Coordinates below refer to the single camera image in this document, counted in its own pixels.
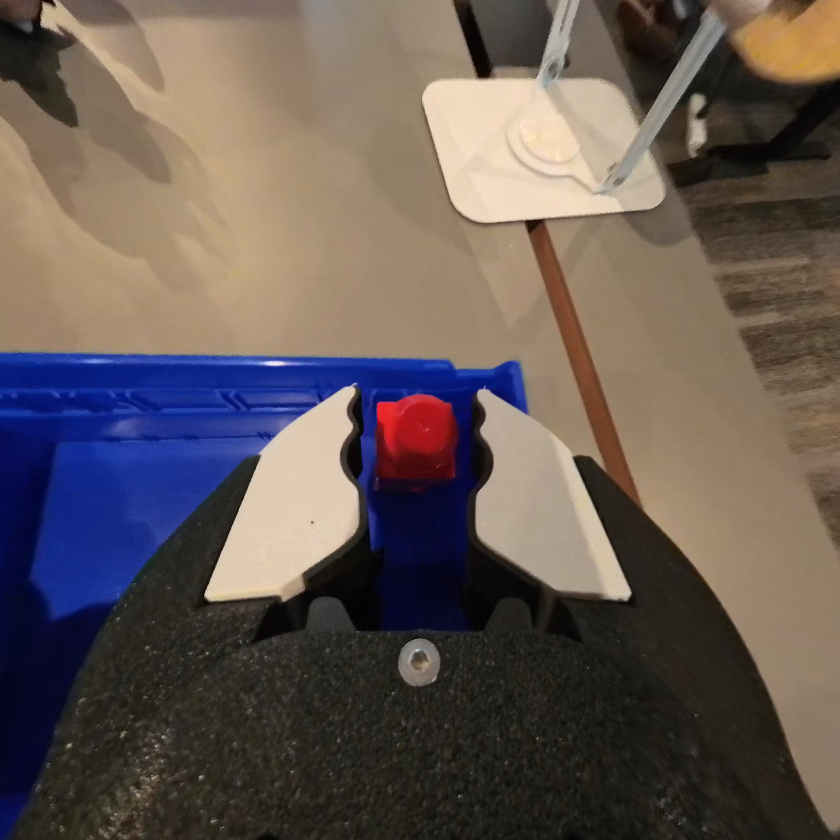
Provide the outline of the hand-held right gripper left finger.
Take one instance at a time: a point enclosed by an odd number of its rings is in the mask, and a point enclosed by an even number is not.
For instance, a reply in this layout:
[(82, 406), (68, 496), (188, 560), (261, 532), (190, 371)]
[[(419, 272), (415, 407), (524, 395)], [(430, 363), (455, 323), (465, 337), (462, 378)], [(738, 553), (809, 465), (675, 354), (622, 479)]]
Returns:
[(291, 602), (321, 588), (366, 533), (350, 463), (361, 431), (356, 384), (285, 426), (260, 451), (204, 592), (207, 602)]

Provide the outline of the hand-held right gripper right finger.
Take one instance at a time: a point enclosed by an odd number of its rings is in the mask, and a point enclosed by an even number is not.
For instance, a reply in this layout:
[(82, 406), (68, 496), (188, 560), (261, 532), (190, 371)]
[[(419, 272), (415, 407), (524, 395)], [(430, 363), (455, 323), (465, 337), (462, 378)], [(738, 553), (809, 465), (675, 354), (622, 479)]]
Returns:
[(631, 586), (568, 446), (489, 390), (475, 405), (477, 443), (489, 459), (471, 513), (479, 554), (554, 595), (629, 602)]

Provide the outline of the blue plastic bin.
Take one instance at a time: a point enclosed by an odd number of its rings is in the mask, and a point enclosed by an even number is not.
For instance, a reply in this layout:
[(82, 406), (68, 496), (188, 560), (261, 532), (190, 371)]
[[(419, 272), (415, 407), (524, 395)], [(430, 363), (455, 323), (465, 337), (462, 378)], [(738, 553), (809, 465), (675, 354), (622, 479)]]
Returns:
[(446, 360), (2, 353), (2, 838), (45, 761), (94, 637), (145, 562), (246, 457), (346, 385), (362, 394), (363, 482), (375, 407), (449, 403), (457, 476), (416, 496), (371, 494), (384, 551), (384, 628), (467, 629), (466, 501), (473, 395), (529, 410), (522, 367)]

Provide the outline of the black-legged desk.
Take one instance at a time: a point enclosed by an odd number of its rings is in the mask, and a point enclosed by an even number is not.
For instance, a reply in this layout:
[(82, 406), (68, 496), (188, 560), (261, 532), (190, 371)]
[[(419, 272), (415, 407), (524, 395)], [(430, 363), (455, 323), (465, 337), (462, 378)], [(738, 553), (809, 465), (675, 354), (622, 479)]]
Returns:
[(667, 164), (676, 187), (737, 179), (769, 173), (774, 163), (827, 161), (831, 151), (811, 135), (832, 117), (839, 106), (839, 81), (826, 84), (809, 97), (770, 140), (724, 144), (709, 148), (700, 157)]

